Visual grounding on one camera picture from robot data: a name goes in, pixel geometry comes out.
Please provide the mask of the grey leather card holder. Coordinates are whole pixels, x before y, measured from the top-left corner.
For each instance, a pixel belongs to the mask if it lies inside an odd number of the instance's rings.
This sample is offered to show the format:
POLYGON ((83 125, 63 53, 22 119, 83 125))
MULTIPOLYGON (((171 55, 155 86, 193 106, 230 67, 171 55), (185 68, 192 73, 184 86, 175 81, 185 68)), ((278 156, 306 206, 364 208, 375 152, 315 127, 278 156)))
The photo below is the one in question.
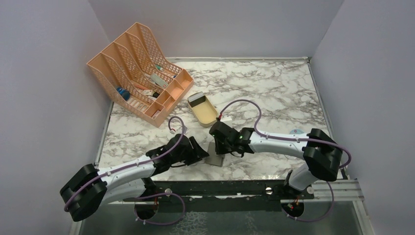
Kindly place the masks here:
POLYGON ((225 155, 219 155, 215 150, 215 142, 211 141, 207 147, 208 156, 205 158, 204 163, 208 165, 222 167, 225 159, 225 155))

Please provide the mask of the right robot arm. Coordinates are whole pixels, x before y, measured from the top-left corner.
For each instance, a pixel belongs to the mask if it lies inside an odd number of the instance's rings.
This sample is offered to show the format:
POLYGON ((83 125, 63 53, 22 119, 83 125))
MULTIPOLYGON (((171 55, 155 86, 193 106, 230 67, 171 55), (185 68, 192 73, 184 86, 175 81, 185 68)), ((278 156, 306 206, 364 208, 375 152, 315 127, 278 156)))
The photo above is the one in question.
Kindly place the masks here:
POLYGON ((304 160, 302 166, 289 171, 284 181, 282 192, 288 199, 295 199, 318 180, 337 180, 343 152, 320 129, 313 128, 308 134, 269 134, 254 128, 237 131, 217 121, 211 126, 209 134, 214 138, 218 155, 243 157, 246 153, 275 153, 304 160))

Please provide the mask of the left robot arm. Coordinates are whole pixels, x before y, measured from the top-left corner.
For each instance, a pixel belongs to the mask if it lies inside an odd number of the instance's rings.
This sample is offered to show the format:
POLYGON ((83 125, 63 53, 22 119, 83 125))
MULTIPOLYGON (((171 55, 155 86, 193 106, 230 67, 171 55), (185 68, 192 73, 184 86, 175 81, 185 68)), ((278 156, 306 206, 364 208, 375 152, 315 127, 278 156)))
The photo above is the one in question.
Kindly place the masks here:
POLYGON ((101 169, 87 164, 61 188, 64 210, 78 222, 111 202, 135 197, 148 201, 159 192, 153 176, 168 171, 174 164, 189 166, 208 156, 194 137, 177 134, 166 145, 130 162, 101 169))

